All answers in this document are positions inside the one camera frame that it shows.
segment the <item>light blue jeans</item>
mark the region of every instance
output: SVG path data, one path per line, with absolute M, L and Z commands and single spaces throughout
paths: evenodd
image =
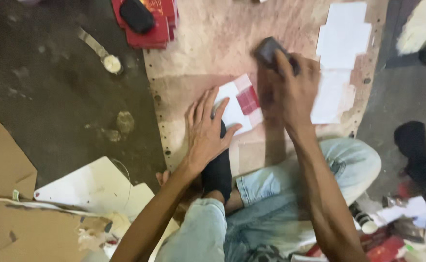
M 348 205 L 374 181 L 381 169 L 378 153 L 360 140 L 320 143 Z M 260 244 L 287 256 L 315 241 L 309 216 L 301 207 L 296 158 L 239 177 L 245 208 L 226 217 L 221 202 L 197 199 L 181 228 L 160 248 L 156 262 L 242 262 Z

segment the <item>wooden board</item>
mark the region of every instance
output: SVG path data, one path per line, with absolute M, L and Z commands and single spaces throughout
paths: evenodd
M 333 0 L 179 1 L 180 26 L 176 40 L 166 50 L 144 50 L 165 160 L 174 170 L 187 150 L 184 113 L 205 89 L 248 73 L 260 93 L 262 78 L 250 55 L 265 37 L 274 36 L 290 52 L 315 58 L 318 32 L 326 23 Z M 357 58 L 351 84 L 356 87 L 354 106 L 341 124 L 317 126 L 319 137 L 356 134 L 367 105 L 379 53 L 387 1 L 368 0 L 366 22 L 373 24 L 366 55 Z M 245 174 L 277 163 L 292 152 L 292 143 L 273 112 L 260 101 L 265 121 L 236 136 L 231 144 L 233 175 Z

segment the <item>man's left hand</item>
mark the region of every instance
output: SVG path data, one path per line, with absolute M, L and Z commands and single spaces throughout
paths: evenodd
M 185 116 L 189 149 L 184 161 L 188 162 L 188 166 L 195 176 L 200 174 L 210 161 L 229 148 L 235 132 L 242 127 L 241 124 L 236 124 L 229 128 L 223 138 L 220 137 L 221 117 L 229 98 L 225 98 L 221 102 L 212 119 L 211 113 L 218 92 L 219 87 L 207 90 L 198 101 L 190 106 Z

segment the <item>brown cardboard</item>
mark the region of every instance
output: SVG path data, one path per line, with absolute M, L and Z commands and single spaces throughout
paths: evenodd
M 81 261 L 78 227 L 102 232 L 110 221 L 42 208 L 0 202 L 0 262 Z
M 0 124 L 0 197 L 11 198 L 17 189 L 22 197 L 32 199 L 37 170 Z

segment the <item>dirty floor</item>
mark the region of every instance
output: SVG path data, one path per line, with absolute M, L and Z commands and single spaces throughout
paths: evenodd
M 406 180 L 399 177 L 407 159 L 394 144 L 394 130 L 411 120 L 421 121 L 426 126 L 426 67 L 385 69 L 386 62 L 396 57 L 393 41 L 415 7 L 412 2 L 390 1 L 373 89 L 357 134 L 358 139 L 372 146 L 381 156 L 381 173 L 367 190 L 372 200 L 380 200 L 389 193 L 396 194 L 398 183 Z
M 104 69 L 78 26 L 119 57 L 122 75 Z M 112 137 L 120 111 L 135 128 Z M 165 163 L 143 54 L 127 46 L 109 0 L 0 1 L 0 122 L 38 170 L 37 188 L 108 156 L 158 190 Z

